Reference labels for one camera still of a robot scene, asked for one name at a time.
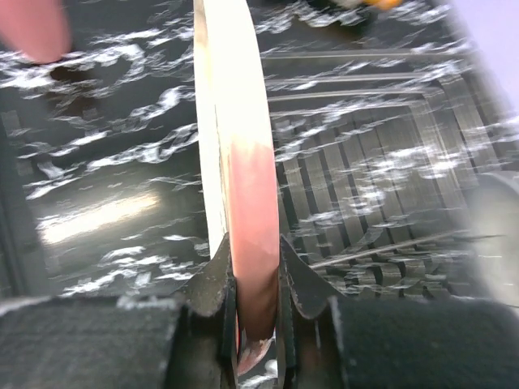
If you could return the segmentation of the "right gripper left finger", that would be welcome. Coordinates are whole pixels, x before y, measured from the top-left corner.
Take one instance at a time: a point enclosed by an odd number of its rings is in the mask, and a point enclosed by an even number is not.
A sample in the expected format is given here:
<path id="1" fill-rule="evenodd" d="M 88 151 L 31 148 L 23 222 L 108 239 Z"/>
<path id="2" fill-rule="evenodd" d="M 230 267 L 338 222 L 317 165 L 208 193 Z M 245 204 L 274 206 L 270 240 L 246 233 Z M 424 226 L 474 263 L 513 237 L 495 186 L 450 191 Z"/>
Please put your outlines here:
<path id="1" fill-rule="evenodd" d="M 235 388 L 229 241 L 169 296 L 1 303 L 4 388 Z"/>

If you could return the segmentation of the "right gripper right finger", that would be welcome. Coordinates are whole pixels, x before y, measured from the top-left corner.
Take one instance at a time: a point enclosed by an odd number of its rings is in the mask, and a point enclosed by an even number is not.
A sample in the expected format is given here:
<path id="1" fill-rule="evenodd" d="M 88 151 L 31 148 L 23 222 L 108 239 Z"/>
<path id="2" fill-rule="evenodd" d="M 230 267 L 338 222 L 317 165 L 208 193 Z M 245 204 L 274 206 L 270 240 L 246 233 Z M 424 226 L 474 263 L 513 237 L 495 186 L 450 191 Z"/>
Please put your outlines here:
<path id="1" fill-rule="evenodd" d="M 281 239 L 282 388 L 515 388 L 518 317 L 473 298 L 354 300 Z"/>

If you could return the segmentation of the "pink beige plate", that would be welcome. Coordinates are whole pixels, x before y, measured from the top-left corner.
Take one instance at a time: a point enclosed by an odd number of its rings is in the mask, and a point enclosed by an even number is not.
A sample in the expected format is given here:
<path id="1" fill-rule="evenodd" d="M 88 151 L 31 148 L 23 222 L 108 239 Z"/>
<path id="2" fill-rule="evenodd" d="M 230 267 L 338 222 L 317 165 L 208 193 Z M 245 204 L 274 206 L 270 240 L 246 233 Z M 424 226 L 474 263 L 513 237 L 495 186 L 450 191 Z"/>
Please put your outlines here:
<path id="1" fill-rule="evenodd" d="M 238 373 L 268 351 L 277 315 L 277 176 L 264 73 L 244 1 L 194 2 L 195 104 L 211 249 L 229 238 Z"/>

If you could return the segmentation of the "wire dish rack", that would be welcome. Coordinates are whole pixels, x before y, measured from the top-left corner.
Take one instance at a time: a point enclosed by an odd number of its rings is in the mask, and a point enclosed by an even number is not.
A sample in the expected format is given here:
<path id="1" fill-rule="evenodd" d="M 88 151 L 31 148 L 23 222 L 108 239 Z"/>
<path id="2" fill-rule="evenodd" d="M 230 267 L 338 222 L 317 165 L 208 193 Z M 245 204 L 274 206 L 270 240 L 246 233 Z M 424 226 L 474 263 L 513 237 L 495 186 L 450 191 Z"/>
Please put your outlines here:
<path id="1" fill-rule="evenodd" d="M 466 192 L 500 154 L 469 58 L 267 53 L 281 230 L 357 298 L 478 297 Z"/>

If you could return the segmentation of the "pink plastic cup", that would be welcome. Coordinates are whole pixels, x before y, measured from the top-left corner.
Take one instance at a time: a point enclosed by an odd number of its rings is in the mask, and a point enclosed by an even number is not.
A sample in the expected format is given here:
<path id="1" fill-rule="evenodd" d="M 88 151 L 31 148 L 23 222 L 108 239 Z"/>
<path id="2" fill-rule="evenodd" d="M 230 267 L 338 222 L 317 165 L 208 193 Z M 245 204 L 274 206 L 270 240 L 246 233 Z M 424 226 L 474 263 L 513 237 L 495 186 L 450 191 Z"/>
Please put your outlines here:
<path id="1" fill-rule="evenodd" d="M 1 42 L 38 64 L 59 61 L 72 46 L 63 2 L 2 0 Z"/>

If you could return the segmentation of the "white scalloped plate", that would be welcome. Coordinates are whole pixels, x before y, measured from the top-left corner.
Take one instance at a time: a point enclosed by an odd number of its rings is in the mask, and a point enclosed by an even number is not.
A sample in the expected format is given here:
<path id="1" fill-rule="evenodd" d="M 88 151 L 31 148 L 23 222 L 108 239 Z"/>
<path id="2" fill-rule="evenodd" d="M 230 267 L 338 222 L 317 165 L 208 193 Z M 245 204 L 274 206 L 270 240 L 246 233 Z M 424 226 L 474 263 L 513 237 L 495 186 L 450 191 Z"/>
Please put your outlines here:
<path id="1" fill-rule="evenodd" d="M 470 269 L 483 292 L 518 306 L 518 172 L 482 173 L 466 196 Z"/>

